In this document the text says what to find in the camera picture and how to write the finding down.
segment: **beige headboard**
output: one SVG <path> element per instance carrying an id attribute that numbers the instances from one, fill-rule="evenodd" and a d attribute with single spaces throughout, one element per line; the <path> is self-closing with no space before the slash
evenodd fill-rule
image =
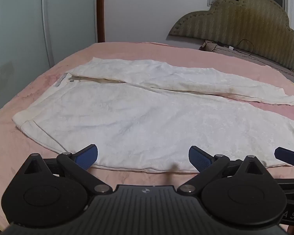
<path id="1" fill-rule="evenodd" d="M 274 0 L 216 0 L 180 18 L 169 35 L 220 41 L 294 71 L 294 30 Z"/>

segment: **bed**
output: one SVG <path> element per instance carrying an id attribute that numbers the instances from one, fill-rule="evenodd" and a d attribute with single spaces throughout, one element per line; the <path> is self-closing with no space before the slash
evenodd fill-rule
<path id="1" fill-rule="evenodd" d="M 93 57 L 102 59 L 163 61 L 173 66 L 215 68 L 224 73 L 244 76 L 256 81 L 281 87 L 287 95 L 294 96 L 294 84 L 279 71 L 260 66 L 236 57 L 224 56 L 194 49 L 176 48 L 159 43 L 97 43 L 81 50 L 39 76 L 17 94 L 0 110 L 0 230 L 8 226 L 1 209 L 1 197 L 21 164 L 31 153 L 40 153 L 43 158 L 54 158 L 56 153 L 38 145 L 19 131 L 12 117 L 26 109 L 43 94 L 61 75 L 69 69 L 89 62 Z M 294 106 L 251 103 L 253 106 L 273 111 L 294 120 Z M 294 167 L 268 168 L 275 178 L 294 178 Z M 150 174 L 144 172 L 112 171 L 90 168 L 89 172 L 113 188 L 117 184 L 179 186 L 195 174 L 166 172 Z"/>

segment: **wardrobe door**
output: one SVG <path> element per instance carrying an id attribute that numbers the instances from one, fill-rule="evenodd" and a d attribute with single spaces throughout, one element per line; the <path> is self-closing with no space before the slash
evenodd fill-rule
<path id="1" fill-rule="evenodd" d="M 54 63 L 96 42 L 95 0 L 47 0 Z"/>
<path id="2" fill-rule="evenodd" d="M 0 108 L 49 69 L 41 0 L 0 0 Z"/>

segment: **cable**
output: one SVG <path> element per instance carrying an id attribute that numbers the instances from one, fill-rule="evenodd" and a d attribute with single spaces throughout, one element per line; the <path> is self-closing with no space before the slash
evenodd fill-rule
<path id="1" fill-rule="evenodd" d="M 248 56 L 251 56 L 251 53 L 250 54 L 246 54 L 246 53 L 244 53 L 244 52 L 241 52 L 241 51 L 239 51 L 239 50 L 237 50 L 237 49 L 234 49 L 236 52 L 239 52 L 239 53 L 241 53 L 241 54 L 243 54 L 243 55 L 248 55 Z"/>
<path id="2" fill-rule="evenodd" d="M 217 49 L 216 49 L 216 47 L 215 47 L 211 52 L 215 52 L 215 51 L 218 51 L 218 50 L 224 50 L 224 51 L 228 51 L 228 52 L 231 52 L 231 53 L 235 54 L 235 53 L 232 52 L 231 50 L 226 50 L 226 49 L 223 49 L 223 48 L 217 48 Z M 285 73 L 285 74 L 288 74 L 288 75 L 294 77 L 294 75 L 292 75 L 292 74 L 290 74 L 290 73 L 288 73 L 288 72 L 286 72 L 286 71 L 283 71 L 283 70 L 281 70 L 281 69 L 279 69 L 279 68 L 276 68 L 276 67 L 274 67 L 274 66 L 272 66 L 272 65 L 270 65 L 270 64 L 267 64 L 267 63 L 265 63 L 265 62 L 263 62 L 263 61 L 261 61 L 261 60 L 259 60 L 259 59 L 257 59 L 257 58 L 254 58 L 254 57 L 251 57 L 251 56 L 242 56 L 242 57 L 249 58 L 249 59 L 253 59 L 253 60 L 256 60 L 256 61 L 258 61 L 258 62 L 262 62 L 263 64 L 268 65 L 268 66 L 270 66 L 270 67 L 273 68 L 273 69 L 276 69 L 276 70 L 278 70 L 278 71 L 281 71 L 281 72 L 283 72 L 283 73 Z"/>
<path id="3" fill-rule="evenodd" d="M 237 48 L 237 47 L 241 44 L 242 41 L 248 41 L 248 42 L 250 42 L 250 43 L 253 45 L 253 43 L 252 43 L 250 40 L 242 39 L 242 40 L 239 42 L 239 44 L 237 44 L 234 48 Z"/>

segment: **wooden door frame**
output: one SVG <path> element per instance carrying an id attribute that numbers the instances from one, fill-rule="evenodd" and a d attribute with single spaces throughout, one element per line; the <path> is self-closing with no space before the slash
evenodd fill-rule
<path id="1" fill-rule="evenodd" d="M 96 0 L 98 42 L 105 42 L 104 0 Z"/>

